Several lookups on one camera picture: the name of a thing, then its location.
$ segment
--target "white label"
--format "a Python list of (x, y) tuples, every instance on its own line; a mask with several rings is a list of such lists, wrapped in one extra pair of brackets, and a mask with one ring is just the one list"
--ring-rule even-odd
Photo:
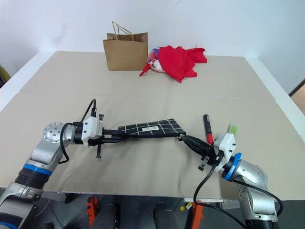
[(150, 127), (142, 128), (142, 131), (151, 131), (151, 130), (159, 130), (159, 127), (150, 126)]

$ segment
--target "black and white checkered cloth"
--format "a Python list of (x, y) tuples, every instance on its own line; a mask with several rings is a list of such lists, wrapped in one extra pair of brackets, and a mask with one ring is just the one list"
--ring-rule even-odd
[(151, 123), (119, 126), (118, 130), (135, 138), (177, 137), (186, 134), (173, 118)]

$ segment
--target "red marker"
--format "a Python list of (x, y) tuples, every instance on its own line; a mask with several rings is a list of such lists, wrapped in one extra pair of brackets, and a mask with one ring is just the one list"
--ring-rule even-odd
[(214, 142), (213, 135), (212, 135), (212, 129), (210, 124), (210, 117), (209, 115), (205, 114), (203, 116), (203, 125), (205, 130), (205, 137), (208, 144), (212, 144)]

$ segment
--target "black cable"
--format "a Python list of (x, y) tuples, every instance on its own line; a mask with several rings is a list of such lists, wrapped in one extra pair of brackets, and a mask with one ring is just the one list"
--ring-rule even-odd
[(280, 198), (278, 198), (276, 195), (274, 195), (274, 194), (272, 194), (272, 193), (270, 193), (270, 192), (268, 192), (268, 191), (266, 191), (266, 190), (263, 190), (263, 189), (261, 189), (261, 188), (259, 188), (259, 187), (255, 187), (255, 186), (253, 186), (253, 185), (249, 185), (249, 184), (247, 184), (247, 183), (245, 183), (245, 182), (242, 182), (242, 181), (239, 181), (239, 180), (233, 179), (232, 181), (235, 182), (235, 183), (237, 183), (237, 184), (240, 184), (240, 185), (243, 185), (243, 186), (247, 186), (247, 187), (253, 188), (253, 189), (257, 190), (257, 191), (263, 192), (263, 193), (265, 193), (265, 194), (267, 194), (267, 195), (273, 197), (274, 199), (276, 199), (277, 202), (278, 202), (279, 205), (280, 205), (280, 208), (279, 208), (279, 210), (277, 211), (276, 214), (277, 214), (278, 217), (280, 216), (280, 214), (282, 213), (282, 211), (283, 211), (283, 209), (284, 209), (284, 206), (283, 206), (283, 203), (282, 203), (282, 201), (280, 200)]
[(210, 172), (208, 173), (208, 175), (206, 175), (206, 177), (202, 180), (202, 182), (198, 185), (198, 187), (196, 188), (195, 190), (195, 193), (194, 193), (194, 197), (193, 197), (193, 201), (195, 204), (197, 205), (200, 205), (200, 206), (205, 206), (205, 207), (208, 207), (208, 208), (213, 208), (213, 209), (216, 209), (224, 214), (226, 214), (227, 216), (231, 217), (232, 219), (234, 219), (240, 226), (242, 226), (243, 228), (246, 228), (246, 226), (238, 219), (236, 218), (234, 215), (230, 214), (229, 212), (226, 212), (225, 210), (219, 208), (219, 207), (216, 207), (216, 206), (213, 206), (213, 205), (209, 205), (209, 204), (205, 204), (205, 203), (199, 203), (196, 201), (197, 199), (197, 194), (199, 192), (199, 190), (201, 189), (201, 187), (205, 184), (205, 182), (210, 178), (210, 176), (212, 175), (212, 173), (214, 172), (214, 170), (216, 169), (217, 165), (213, 165)]
[(85, 114), (83, 115), (83, 117), (82, 117), (82, 119), (81, 119), (81, 123), (84, 121), (84, 119), (85, 119), (85, 117), (86, 117), (86, 115), (87, 115), (87, 113), (88, 113), (90, 107), (92, 106), (92, 104), (93, 104), (93, 108), (96, 108), (96, 99), (92, 99), (92, 100), (91, 100), (91, 102), (90, 102), (90, 104), (89, 104), (89, 106), (88, 106), (88, 108), (87, 108)]
[(66, 127), (67, 127), (68, 125), (73, 125), (73, 124), (72, 124), (72, 123), (65, 123), (65, 124), (62, 126), (62, 129), (61, 129), (61, 136), (60, 136), (61, 150), (62, 150), (62, 153), (65, 155), (66, 160), (59, 162), (59, 164), (66, 163), (66, 162), (69, 161), (68, 154), (67, 154), (67, 152), (66, 152), (66, 150), (65, 150), (65, 147), (64, 147), (63, 141), (62, 141), (64, 131), (65, 131), (65, 129), (66, 129)]

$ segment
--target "red cloth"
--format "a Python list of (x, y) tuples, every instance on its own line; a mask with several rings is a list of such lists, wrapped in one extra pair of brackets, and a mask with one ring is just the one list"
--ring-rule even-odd
[(203, 48), (185, 50), (182, 47), (161, 47), (158, 60), (162, 68), (176, 81), (180, 82), (184, 77), (197, 77), (193, 71), (195, 63), (207, 63)]

